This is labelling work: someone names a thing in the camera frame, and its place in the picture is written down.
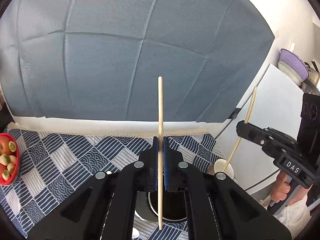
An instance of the cup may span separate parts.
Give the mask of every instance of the cup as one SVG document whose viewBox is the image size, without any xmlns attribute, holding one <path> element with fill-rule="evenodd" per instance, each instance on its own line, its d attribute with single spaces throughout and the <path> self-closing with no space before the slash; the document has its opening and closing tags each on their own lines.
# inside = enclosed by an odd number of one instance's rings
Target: cup
<svg viewBox="0 0 320 240">
<path fill-rule="evenodd" d="M 224 160 L 224 159 L 216 160 L 216 162 L 214 164 L 211 164 L 208 167 L 207 173 L 211 174 L 211 175 L 214 175 L 217 172 L 223 171 L 223 168 L 226 165 L 226 162 L 227 161 Z M 235 174 L 234 174 L 233 168 L 232 168 L 230 163 L 228 164 L 228 166 L 227 166 L 227 168 L 226 168 L 224 173 L 227 174 L 231 179 L 234 178 Z"/>
<path fill-rule="evenodd" d="M 137 237 L 139 237 L 139 231 L 136 228 L 132 228 L 132 237 L 131 239 L 135 239 Z"/>
</svg>

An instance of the fruit bowl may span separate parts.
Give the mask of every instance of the fruit bowl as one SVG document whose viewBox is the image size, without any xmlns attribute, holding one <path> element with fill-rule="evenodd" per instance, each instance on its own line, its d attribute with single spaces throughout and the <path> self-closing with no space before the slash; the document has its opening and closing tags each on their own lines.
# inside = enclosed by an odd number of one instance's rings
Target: fruit bowl
<svg viewBox="0 0 320 240">
<path fill-rule="evenodd" d="M 18 145 L 17 145 L 17 142 L 16 140 L 10 135 L 10 134 L 7 134 L 7 133 L 0 133 L 0 136 L 6 136 L 8 137 L 11 141 L 13 141 L 15 144 L 16 144 L 16 151 L 13 153 L 14 156 L 17 157 L 17 163 L 14 167 L 14 170 L 13 170 L 13 173 L 11 174 L 10 176 L 10 179 L 8 179 L 7 181 L 4 180 L 4 178 L 2 178 L 2 176 L 0 176 L 0 185 L 1 186 L 9 186 L 11 183 L 14 182 L 14 180 L 16 179 L 17 177 L 17 174 L 18 174 L 18 171 L 19 171 L 19 166 L 20 166 L 20 158 L 19 158 L 19 155 L 20 155 L 20 152 L 19 152 L 19 148 L 18 148 Z"/>
</svg>

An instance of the purple colander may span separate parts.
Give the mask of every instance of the purple colander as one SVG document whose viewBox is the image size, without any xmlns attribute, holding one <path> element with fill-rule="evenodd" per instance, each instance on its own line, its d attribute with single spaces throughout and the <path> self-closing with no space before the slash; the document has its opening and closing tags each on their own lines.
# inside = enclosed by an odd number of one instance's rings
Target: purple colander
<svg viewBox="0 0 320 240">
<path fill-rule="evenodd" d="M 280 61 L 283 61 L 290 66 L 304 81 L 309 76 L 309 72 L 304 62 L 297 55 L 287 49 L 281 49 L 280 51 Z"/>
</svg>

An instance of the blue patterned tablecloth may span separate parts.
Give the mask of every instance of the blue patterned tablecloth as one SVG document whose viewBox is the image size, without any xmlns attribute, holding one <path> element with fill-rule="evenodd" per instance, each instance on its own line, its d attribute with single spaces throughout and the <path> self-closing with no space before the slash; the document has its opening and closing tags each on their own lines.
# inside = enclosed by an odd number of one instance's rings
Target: blue patterned tablecloth
<svg viewBox="0 0 320 240">
<path fill-rule="evenodd" d="M 30 229 L 64 201 L 97 171 L 121 170 L 138 160 L 139 153 L 152 146 L 153 138 L 82 136 L 8 131 L 20 149 L 20 170 L 16 181 L 0 188 L 0 204 L 15 227 L 27 237 Z M 210 134 L 170 136 L 170 147 L 182 152 L 186 162 L 202 172 L 223 158 Z M 138 217 L 134 227 L 137 240 L 188 239 L 187 223 L 157 223 Z"/>
</svg>

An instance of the wooden chopstick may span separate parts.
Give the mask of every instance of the wooden chopstick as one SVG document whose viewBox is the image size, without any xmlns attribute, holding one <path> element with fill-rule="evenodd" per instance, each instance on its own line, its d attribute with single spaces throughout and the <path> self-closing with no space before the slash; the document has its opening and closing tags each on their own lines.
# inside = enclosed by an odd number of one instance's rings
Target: wooden chopstick
<svg viewBox="0 0 320 240">
<path fill-rule="evenodd" d="M 162 230 L 162 196 L 163 196 L 163 80 L 158 77 L 158 222 Z"/>
<path fill-rule="evenodd" d="M 246 117 L 244 119 L 244 123 L 248 123 L 249 122 L 249 118 L 250 118 L 250 115 L 251 115 L 251 112 L 252 112 L 253 104 L 254 104 L 254 101 L 256 99 L 256 94 L 257 94 L 257 87 L 254 87 L 253 93 L 252 93 L 252 98 L 251 98 L 250 105 L 249 105 L 249 109 L 248 109 L 247 115 L 246 115 Z M 236 146 L 233 148 L 233 151 L 232 151 L 229 159 L 227 160 L 226 165 L 224 166 L 222 172 L 226 171 L 229 163 L 232 160 L 233 155 L 235 154 L 235 152 L 236 152 L 236 150 L 237 150 L 237 148 L 239 146 L 240 141 L 241 141 L 241 137 L 239 136 L 238 141 L 236 143 Z"/>
</svg>

